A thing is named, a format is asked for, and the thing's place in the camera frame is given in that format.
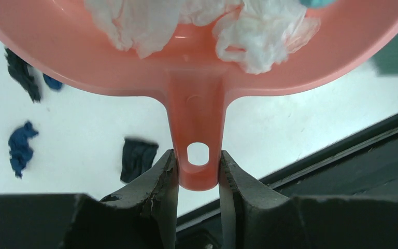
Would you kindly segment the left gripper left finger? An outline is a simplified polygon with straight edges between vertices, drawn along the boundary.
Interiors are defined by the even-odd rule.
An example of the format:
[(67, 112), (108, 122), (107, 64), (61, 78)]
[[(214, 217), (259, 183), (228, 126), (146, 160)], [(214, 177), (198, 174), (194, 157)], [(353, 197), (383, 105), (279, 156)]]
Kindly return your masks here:
[(116, 220), (126, 248), (174, 248), (178, 192), (177, 160), (169, 149), (151, 169), (100, 202), (121, 215)]

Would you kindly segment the pink plastic dustpan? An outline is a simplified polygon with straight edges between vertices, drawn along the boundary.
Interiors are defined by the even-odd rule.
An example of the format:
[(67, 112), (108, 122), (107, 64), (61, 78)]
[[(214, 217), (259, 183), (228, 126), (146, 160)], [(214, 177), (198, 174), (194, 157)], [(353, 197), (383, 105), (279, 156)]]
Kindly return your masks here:
[(179, 182), (209, 190), (227, 106), (243, 96), (278, 96), (327, 84), (372, 57), (398, 33), (398, 1), (337, 1), (310, 10), (315, 37), (287, 62), (246, 74), (220, 61), (211, 27), (181, 25), (147, 59), (113, 48), (83, 1), (0, 1), (0, 40), (30, 65), (69, 86), (102, 95), (148, 96), (167, 109)]

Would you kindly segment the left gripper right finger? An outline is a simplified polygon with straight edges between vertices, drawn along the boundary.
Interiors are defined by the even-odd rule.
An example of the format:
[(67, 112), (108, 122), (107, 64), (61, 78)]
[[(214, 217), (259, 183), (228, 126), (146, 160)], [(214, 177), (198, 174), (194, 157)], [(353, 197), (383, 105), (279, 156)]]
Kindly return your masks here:
[(289, 200), (244, 171), (223, 150), (219, 166), (224, 248), (264, 248), (271, 240), (274, 208)]

